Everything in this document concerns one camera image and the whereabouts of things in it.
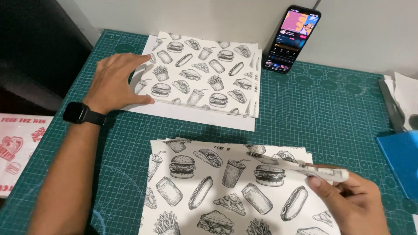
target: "cartoon character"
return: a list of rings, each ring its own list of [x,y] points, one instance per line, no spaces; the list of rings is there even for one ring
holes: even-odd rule
[[[303,25],[303,28],[301,31],[299,31],[299,33],[304,34],[304,35],[309,35],[312,31],[312,28],[314,27],[314,24],[309,23],[309,24],[305,24]]]

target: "left hand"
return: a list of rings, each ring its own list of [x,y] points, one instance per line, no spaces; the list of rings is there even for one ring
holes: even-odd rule
[[[132,104],[154,104],[147,95],[135,95],[129,88],[128,77],[135,68],[151,59],[150,55],[115,54],[97,62],[93,82],[83,103],[92,111],[107,114]]]

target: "watch face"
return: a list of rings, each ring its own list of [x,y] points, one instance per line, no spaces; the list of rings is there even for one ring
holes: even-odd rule
[[[78,102],[71,102],[62,115],[62,119],[67,122],[80,124],[84,122],[87,112],[87,105]]]

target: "fingernail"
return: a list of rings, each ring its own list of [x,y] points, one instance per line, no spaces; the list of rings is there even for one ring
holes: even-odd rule
[[[311,176],[305,179],[305,182],[307,185],[309,185],[311,188],[318,188],[321,186],[321,179],[315,176]]]

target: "smartwatch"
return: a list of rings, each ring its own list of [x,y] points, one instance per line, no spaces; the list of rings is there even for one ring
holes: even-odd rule
[[[103,126],[106,122],[106,115],[91,111],[87,105],[81,102],[70,102],[65,108],[62,119],[74,124],[88,122]]]

